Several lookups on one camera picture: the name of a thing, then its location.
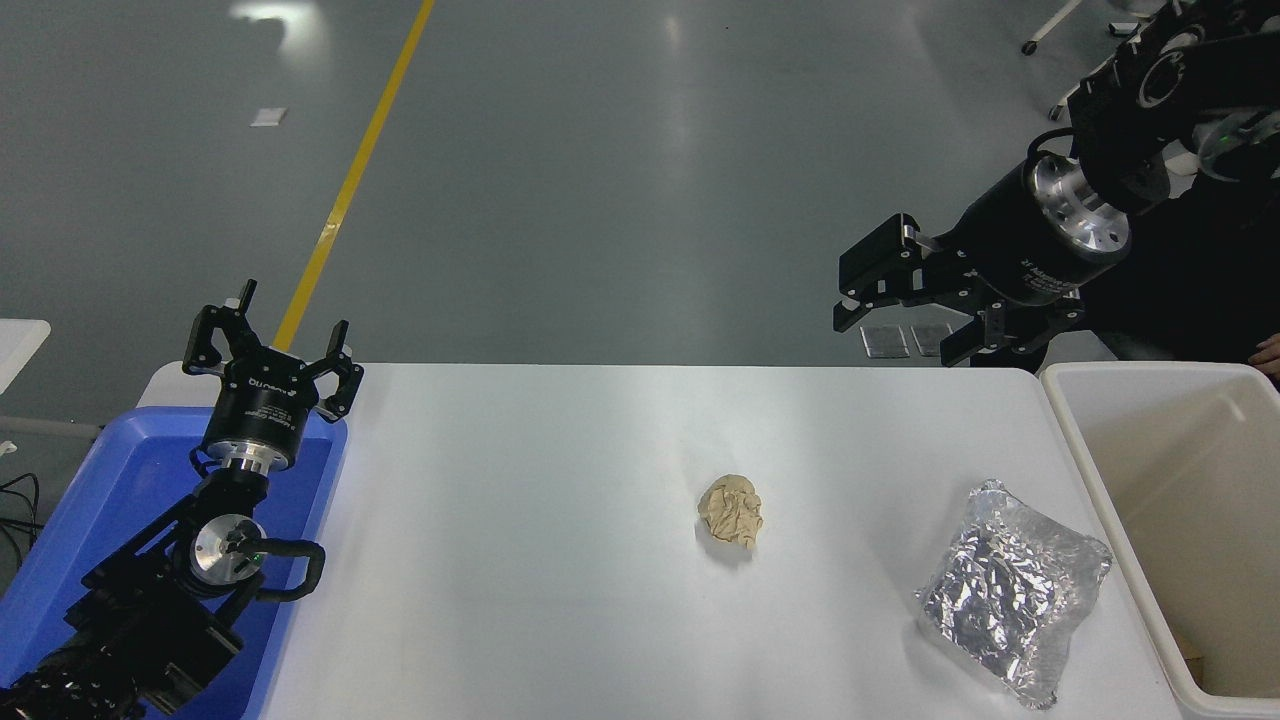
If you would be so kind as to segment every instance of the crumpled aluminum foil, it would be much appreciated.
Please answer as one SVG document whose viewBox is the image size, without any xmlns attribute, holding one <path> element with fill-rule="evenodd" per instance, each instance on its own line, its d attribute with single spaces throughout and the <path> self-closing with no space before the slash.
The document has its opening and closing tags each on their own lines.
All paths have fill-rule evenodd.
<svg viewBox="0 0 1280 720">
<path fill-rule="evenodd" d="M 960 532 L 916 592 L 918 624 L 989 670 L 1023 706 L 1048 710 L 1071 633 L 1093 610 L 1111 561 L 1102 542 L 987 480 L 969 493 Z"/>
</svg>

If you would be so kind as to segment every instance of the human hand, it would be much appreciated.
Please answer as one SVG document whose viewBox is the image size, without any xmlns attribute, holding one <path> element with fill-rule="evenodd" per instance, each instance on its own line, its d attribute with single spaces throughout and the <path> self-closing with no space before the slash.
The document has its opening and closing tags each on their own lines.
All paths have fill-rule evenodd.
<svg viewBox="0 0 1280 720">
<path fill-rule="evenodd" d="M 1275 382 L 1280 382 L 1280 333 L 1258 343 L 1258 352 L 1249 356 L 1249 365 L 1262 370 Z"/>
</svg>

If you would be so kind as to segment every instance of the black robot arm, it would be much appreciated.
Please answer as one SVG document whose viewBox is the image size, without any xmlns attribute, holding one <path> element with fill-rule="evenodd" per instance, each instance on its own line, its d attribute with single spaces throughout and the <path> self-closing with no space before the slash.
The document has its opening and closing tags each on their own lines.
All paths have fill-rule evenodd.
<svg viewBox="0 0 1280 720">
<path fill-rule="evenodd" d="M 293 465 L 307 414 L 346 415 L 364 369 L 343 347 L 346 322 L 312 364 L 262 346 L 246 318 L 253 288 L 248 281 L 238 300 L 204 307 L 192 328 L 183 369 L 221 377 L 197 448 L 212 460 L 192 452 L 202 482 L 84 575 L 88 592 L 65 616 L 76 634 L 0 689 L 0 720 L 141 717 L 142 700 L 173 714 L 243 648 L 232 625 L 251 602 L 292 602 L 317 587 L 324 548 L 268 537 L 253 511 L 266 498 L 268 474 Z M 229 360 L 212 343 L 215 329 Z M 315 379 L 330 372 L 339 386 L 320 402 Z M 210 464 L 218 468 L 206 471 Z M 264 588 L 268 555 L 306 559 L 305 579 Z M 220 597 L 216 609 L 205 606 Z"/>
<path fill-rule="evenodd" d="M 1242 184 L 1280 177 L 1280 0 L 1172 1 L 1069 99 L 1074 128 L 1044 133 L 964 213 L 925 236 L 896 214 L 840 259 L 833 328 L 886 305 L 973 318 L 940 348 L 1032 354 L 1084 318 L 1079 288 L 1129 254 L 1129 217 L 1169 199 L 1164 149 Z M 1059 155 L 1041 149 L 1073 136 Z"/>
</svg>

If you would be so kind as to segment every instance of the white tabletop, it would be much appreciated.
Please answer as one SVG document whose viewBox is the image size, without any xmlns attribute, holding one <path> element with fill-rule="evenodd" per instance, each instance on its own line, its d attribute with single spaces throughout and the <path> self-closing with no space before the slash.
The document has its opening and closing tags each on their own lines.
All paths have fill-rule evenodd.
<svg viewBox="0 0 1280 720">
<path fill-rule="evenodd" d="M 366 369 L 270 720 L 1025 719 L 911 593 L 986 478 L 1103 537 L 1016 370 Z M 215 392 L 170 365 L 141 404 Z M 764 501 L 750 553 L 698 521 L 726 473 Z M 1057 720 L 1179 717 L 1119 574 L 1059 696 Z"/>
<path fill-rule="evenodd" d="M 0 318 L 0 392 L 18 375 L 49 337 L 45 320 L 12 320 Z"/>
</svg>

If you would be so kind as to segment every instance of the yellow floor line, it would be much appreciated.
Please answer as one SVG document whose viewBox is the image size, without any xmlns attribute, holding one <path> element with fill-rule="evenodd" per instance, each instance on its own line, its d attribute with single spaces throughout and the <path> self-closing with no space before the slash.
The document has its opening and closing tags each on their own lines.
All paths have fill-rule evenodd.
<svg viewBox="0 0 1280 720">
<path fill-rule="evenodd" d="M 369 127 L 365 128 L 365 137 L 360 141 L 360 149 L 356 150 L 356 158 L 351 161 L 347 178 L 342 181 L 338 199 L 333 201 L 333 209 L 329 210 L 329 218 L 320 232 L 320 240 L 316 241 L 315 250 L 311 251 L 311 259 L 307 260 L 307 266 L 302 270 L 302 279 L 298 281 L 298 287 L 293 291 L 293 300 L 289 301 L 284 319 L 280 320 L 280 329 L 275 332 L 275 340 L 271 341 L 271 346 L 276 350 L 288 352 L 289 346 L 293 345 L 293 336 L 298 332 L 302 314 L 306 313 L 307 304 L 311 302 L 311 293 L 315 292 L 324 264 L 329 260 L 329 251 L 333 250 L 338 231 L 342 229 L 342 222 L 347 218 L 351 199 L 356 196 L 360 178 L 365 174 L 369 158 L 374 154 L 374 146 L 378 145 L 378 136 L 381 135 L 387 115 L 396 102 L 396 94 L 399 92 L 401 81 L 404 79 L 408 63 L 413 59 L 413 50 L 417 49 L 419 38 L 422 37 L 426 19 L 431 17 L 433 5 L 435 5 L 435 0 L 422 0 L 422 6 L 419 8 L 417 17 L 413 18 L 413 27 L 410 28 L 408 37 L 404 38 L 404 47 L 401 49 L 399 58 L 396 59 L 392 77 L 387 79 L 387 87 L 383 88 L 383 96 L 378 100 L 374 117 L 369 120 Z"/>
</svg>

